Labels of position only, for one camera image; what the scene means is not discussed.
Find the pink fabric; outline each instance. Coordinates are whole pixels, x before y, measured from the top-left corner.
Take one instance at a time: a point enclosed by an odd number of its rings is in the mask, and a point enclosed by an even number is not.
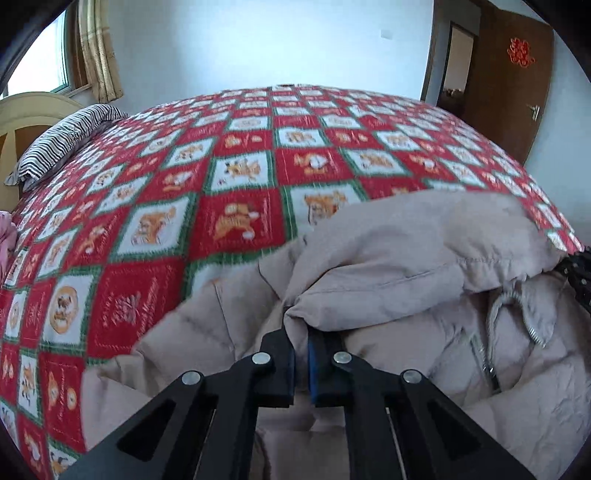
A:
[[[0,278],[4,280],[8,272],[8,251],[17,244],[17,227],[12,223],[12,215],[0,212]]]

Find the wooden door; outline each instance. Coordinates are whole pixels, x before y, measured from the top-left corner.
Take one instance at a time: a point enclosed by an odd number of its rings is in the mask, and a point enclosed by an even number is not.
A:
[[[521,63],[510,55],[520,52]],[[528,56],[523,56],[529,46]],[[462,119],[524,164],[538,131],[554,50],[552,28],[529,17],[483,8]]]

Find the red paper cutting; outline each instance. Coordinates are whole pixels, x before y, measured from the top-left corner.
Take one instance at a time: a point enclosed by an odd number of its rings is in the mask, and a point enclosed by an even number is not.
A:
[[[525,69],[535,63],[535,58],[530,56],[530,44],[527,40],[512,38],[507,53],[513,63],[517,63]]]

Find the door handle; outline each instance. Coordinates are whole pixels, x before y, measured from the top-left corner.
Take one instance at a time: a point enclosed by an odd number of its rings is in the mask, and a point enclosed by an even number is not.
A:
[[[531,110],[531,119],[534,122],[537,122],[538,115],[540,114],[540,106],[539,105],[528,105],[528,108]]]

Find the metal rivet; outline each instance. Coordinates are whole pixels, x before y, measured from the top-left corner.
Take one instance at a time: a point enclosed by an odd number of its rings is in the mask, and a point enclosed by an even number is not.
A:
[[[348,364],[353,359],[353,357],[351,357],[349,352],[336,352],[333,355],[333,359],[338,364]]]
[[[416,370],[406,370],[402,374],[402,378],[406,383],[420,383],[423,379],[423,376],[421,375],[421,372]]]
[[[266,352],[258,352],[252,356],[252,363],[257,365],[266,365],[271,361],[271,356]]]
[[[191,370],[189,372],[185,372],[181,380],[185,385],[194,385],[201,381],[201,375],[199,375],[199,372]]]

